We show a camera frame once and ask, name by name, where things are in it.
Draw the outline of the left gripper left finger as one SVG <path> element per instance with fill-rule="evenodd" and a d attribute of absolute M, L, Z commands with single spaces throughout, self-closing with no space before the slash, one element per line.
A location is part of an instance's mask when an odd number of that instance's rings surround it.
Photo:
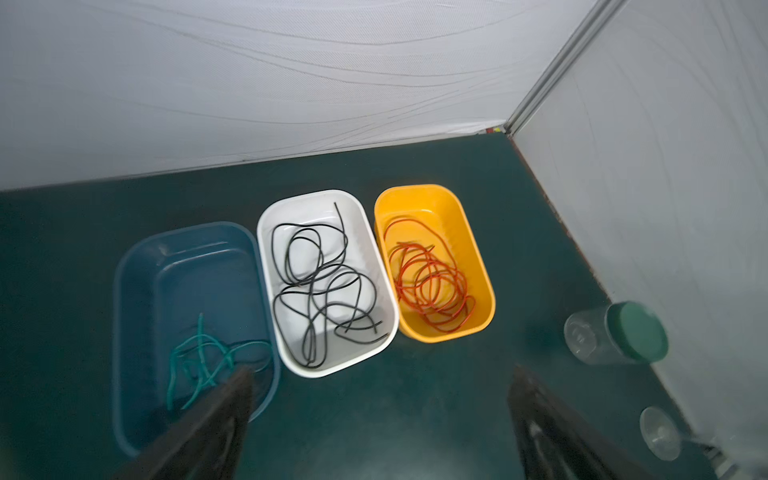
<path fill-rule="evenodd" d="M 252 374 L 238 368 L 112 477 L 232 479 L 251 415 L 253 384 Z"/>

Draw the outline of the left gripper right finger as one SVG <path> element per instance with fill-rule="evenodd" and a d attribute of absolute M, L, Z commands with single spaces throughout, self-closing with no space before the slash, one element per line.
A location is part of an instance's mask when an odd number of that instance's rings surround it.
<path fill-rule="evenodd" d="M 507 393 L 527 479 L 651 479 L 532 372 L 517 365 Z"/>

